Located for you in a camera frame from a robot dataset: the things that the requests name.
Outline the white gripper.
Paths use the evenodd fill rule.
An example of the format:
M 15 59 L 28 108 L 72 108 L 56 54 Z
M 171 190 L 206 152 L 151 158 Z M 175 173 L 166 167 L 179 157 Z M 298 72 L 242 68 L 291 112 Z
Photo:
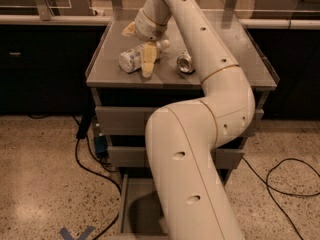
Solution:
M 141 40 L 158 41 L 166 32 L 171 16 L 171 11 L 164 0 L 146 0 L 134 22 L 123 29 L 122 35 L 126 37 L 137 35 Z M 156 44 L 146 43 L 141 53 L 141 69 L 145 78 L 152 75 L 156 59 Z

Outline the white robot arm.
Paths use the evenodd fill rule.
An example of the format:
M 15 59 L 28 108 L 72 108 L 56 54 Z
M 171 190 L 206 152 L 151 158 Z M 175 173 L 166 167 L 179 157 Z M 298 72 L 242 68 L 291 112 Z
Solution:
M 143 40 L 141 70 L 153 73 L 156 43 L 174 20 L 204 95 L 157 109 L 145 130 L 147 157 L 170 240 L 245 240 L 212 161 L 255 113 L 251 86 L 195 0 L 146 0 L 125 34 Z

